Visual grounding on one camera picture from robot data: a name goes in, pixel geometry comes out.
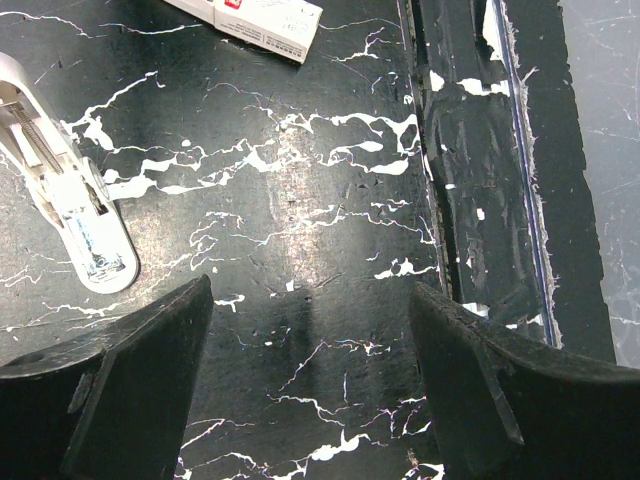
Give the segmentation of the beige grey stapler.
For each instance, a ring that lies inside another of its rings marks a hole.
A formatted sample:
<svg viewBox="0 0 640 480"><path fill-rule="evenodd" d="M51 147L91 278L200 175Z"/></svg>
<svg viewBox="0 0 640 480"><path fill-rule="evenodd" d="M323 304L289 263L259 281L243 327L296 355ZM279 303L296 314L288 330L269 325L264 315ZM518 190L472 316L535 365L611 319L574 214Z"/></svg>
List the beige grey stapler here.
<svg viewBox="0 0 640 480"><path fill-rule="evenodd" d="M129 287L139 260L94 162L79 152L21 64L1 55L1 152L25 177L89 290Z"/></svg>

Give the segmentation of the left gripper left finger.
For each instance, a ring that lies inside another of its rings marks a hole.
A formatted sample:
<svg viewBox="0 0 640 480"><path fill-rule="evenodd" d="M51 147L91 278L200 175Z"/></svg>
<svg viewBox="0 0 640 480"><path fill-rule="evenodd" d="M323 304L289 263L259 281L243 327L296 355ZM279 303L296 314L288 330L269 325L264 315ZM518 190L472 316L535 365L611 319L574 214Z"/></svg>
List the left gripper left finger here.
<svg viewBox="0 0 640 480"><path fill-rule="evenodd" d="M203 275L2 365L2 478L173 478L212 310Z"/></svg>

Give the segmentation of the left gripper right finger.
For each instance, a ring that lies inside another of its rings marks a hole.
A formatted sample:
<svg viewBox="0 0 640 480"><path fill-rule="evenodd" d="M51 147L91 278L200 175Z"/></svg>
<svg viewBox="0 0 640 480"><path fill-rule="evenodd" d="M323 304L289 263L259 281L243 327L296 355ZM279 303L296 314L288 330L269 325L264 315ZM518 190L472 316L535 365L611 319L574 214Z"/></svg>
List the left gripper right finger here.
<svg viewBox="0 0 640 480"><path fill-rule="evenodd" d="M425 284L409 320L449 479L635 479L639 373L528 339Z"/></svg>

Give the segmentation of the white staple box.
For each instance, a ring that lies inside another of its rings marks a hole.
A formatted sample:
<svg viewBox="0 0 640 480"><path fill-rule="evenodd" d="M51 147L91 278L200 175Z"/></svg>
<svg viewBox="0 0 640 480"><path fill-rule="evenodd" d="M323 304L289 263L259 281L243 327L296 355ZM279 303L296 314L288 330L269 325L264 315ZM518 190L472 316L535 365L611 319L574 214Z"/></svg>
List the white staple box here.
<svg viewBox="0 0 640 480"><path fill-rule="evenodd" d="M168 0L216 30L303 64L323 9L303 0Z"/></svg>

